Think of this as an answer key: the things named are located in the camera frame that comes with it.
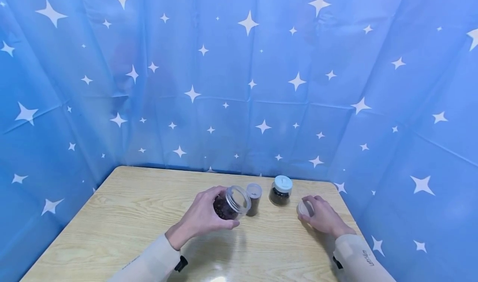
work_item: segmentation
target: blue curtain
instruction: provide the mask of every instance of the blue curtain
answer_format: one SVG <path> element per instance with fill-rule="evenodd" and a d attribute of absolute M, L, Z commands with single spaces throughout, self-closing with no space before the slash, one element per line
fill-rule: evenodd
<path fill-rule="evenodd" d="M 0 0 L 0 281 L 118 165 L 327 179 L 397 281 L 475 281 L 477 45 L 477 0 Z"/>

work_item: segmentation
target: wooden table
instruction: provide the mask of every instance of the wooden table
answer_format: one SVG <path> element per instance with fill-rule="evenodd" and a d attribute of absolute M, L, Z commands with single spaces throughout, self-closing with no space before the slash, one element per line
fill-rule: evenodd
<path fill-rule="evenodd" d="M 294 180 L 290 204 L 268 199 L 273 178 L 119 167 L 24 276 L 22 282 L 103 282 L 176 223 L 195 195 L 215 185 L 261 185 L 259 213 L 233 231 L 190 241 L 189 265 L 169 281 L 338 281 L 334 242 L 297 219 L 301 197 L 320 194 L 359 231 L 333 184 Z"/>

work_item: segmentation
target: sleeve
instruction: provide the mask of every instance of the sleeve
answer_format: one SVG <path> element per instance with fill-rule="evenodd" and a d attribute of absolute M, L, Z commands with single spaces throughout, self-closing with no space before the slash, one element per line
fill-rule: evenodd
<path fill-rule="evenodd" d="M 367 242 L 358 235 L 342 235 L 335 241 L 334 256 L 352 282 L 396 282 L 378 263 Z"/>
<path fill-rule="evenodd" d="M 171 247 L 163 234 L 109 282 L 165 282 L 179 261 L 180 252 Z"/>

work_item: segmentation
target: white cap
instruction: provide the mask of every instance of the white cap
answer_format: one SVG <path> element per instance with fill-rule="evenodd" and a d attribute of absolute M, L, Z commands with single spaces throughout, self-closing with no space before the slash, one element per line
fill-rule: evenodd
<path fill-rule="evenodd" d="M 247 195 L 251 199 L 259 199 L 262 195 L 262 188 L 258 184 L 248 184 L 246 188 Z"/>
<path fill-rule="evenodd" d="M 274 178 L 273 187 L 281 193 L 290 193 L 290 190 L 292 190 L 292 180 L 287 176 L 279 175 Z"/>
<path fill-rule="evenodd" d="M 314 207 L 309 201 L 300 201 L 298 204 L 298 214 L 305 216 L 314 216 Z"/>

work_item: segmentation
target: left hand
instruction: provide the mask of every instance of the left hand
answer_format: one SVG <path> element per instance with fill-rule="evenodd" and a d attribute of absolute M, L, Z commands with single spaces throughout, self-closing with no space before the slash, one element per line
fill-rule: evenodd
<path fill-rule="evenodd" d="M 175 250 L 180 250 L 191 238 L 239 226 L 239 221 L 223 220 L 214 211 L 214 200 L 224 191 L 225 187 L 215 186 L 196 195 L 183 218 L 166 232 L 166 238 Z"/>

